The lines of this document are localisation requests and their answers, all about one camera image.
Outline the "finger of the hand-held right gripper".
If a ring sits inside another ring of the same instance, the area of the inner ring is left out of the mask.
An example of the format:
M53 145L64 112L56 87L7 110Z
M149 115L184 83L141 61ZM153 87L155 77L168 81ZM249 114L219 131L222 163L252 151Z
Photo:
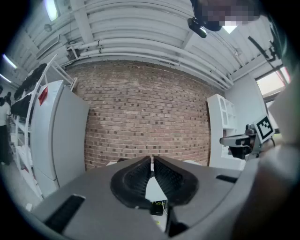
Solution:
M234 158L239 158L245 160L245 156L249 154L249 146L236 146L229 147L230 152Z
M220 138L219 142L223 146L239 147L245 144L249 139L248 135L233 135Z

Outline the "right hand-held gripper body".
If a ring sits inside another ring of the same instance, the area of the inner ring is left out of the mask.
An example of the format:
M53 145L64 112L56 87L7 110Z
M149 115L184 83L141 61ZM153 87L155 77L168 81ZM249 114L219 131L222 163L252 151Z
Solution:
M245 140L245 145L248 147L249 153L245 155L245 160L259 158L260 153L265 152L269 147L274 147L274 133L275 129L268 115L246 125L245 135L248 138Z

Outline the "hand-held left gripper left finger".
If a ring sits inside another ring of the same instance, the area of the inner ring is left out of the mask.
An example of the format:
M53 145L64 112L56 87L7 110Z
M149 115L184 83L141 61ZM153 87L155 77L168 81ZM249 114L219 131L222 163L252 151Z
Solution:
M33 215L71 240L166 240L145 197L150 157L87 171L46 197Z

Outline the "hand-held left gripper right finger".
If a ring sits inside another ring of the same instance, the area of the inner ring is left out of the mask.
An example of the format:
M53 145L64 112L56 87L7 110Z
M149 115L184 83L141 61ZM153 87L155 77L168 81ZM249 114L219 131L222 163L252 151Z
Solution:
M154 176L167 197L165 233L176 236L204 220L228 195L241 172L155 156Z

